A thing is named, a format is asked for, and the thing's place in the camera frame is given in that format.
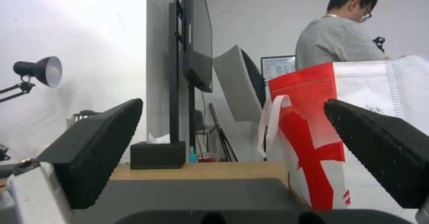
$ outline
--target monitor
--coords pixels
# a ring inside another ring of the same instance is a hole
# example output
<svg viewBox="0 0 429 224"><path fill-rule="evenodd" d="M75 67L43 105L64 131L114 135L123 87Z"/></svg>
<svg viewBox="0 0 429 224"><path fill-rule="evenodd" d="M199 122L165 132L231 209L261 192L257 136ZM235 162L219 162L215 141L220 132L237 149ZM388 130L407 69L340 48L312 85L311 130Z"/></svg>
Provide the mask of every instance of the monitor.
<svg viewBox="0 0 429 224"><path fill-rule="evenodd" d="M235 121L259 121L265 103L264 80L251 58L235 45L214 58L213 67Z"/></svg>
<svg viewBox="0 0 429 224"><path fill-rule="evenodd" d="M206 0L184 0L183 72L190 84L212 92L212 28Z"/></svg>

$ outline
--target man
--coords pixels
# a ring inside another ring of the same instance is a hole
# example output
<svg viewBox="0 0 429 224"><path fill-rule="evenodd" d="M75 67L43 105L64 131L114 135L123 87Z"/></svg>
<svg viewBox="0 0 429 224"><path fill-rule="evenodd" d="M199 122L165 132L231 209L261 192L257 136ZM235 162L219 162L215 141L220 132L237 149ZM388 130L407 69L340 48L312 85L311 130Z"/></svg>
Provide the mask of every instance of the man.
<svg viewBox="0 0 429 224"><path fill-rule="evenodd" d="M389 59L360 23L372 17L377 0L330 0L327 13L311 22L296 45L297 70L326 62Z"/></svg>

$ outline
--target gray mat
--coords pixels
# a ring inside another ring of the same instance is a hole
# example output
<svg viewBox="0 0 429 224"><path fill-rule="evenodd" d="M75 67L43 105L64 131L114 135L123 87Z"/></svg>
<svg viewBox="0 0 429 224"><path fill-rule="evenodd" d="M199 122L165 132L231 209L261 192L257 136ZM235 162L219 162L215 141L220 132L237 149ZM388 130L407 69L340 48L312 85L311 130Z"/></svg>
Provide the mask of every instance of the gray mat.
<svg viewBox="0 0 429 224"><path fill-rule="evenodd" d="M142 210L302 210L278 179L109 181L77 223L112 224Z"/></svg>

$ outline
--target white handle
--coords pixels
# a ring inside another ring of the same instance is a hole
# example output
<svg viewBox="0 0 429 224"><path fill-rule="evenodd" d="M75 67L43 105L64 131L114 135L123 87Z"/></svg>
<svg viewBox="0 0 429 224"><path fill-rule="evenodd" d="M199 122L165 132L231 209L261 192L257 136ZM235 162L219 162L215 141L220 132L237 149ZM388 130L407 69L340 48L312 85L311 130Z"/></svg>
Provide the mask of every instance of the white handle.
<svg viewBox="0 0 429 224"><path fill-rule="evenodd" d="M292 106L291 99L288 95L279 95L274 99L274 102L271 106L271 101L268 99L265 102L264 108L262 110L261 119L259 120L258 128L258 151L263 158L266 157L266 152L272 147L274 138L277 135L279 130L279 118L280 111L282 108ZM265 127L268 125L267 135L265 137L266 141L266 152L263 149Z"/></svg>

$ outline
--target gray t-shirt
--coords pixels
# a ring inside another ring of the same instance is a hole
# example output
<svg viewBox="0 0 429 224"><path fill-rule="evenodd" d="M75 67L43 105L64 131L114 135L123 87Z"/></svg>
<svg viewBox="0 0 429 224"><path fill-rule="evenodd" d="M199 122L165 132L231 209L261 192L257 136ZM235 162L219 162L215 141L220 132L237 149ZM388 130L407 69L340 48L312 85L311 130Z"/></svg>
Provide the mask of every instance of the gray t-shirt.
<svg viewBox="0 0 429 224"><path fill-rule="evenodd" d="M387 58L359 23L341 17L311 22L296 44L297 70L326 62L379 61Z"/></svg>

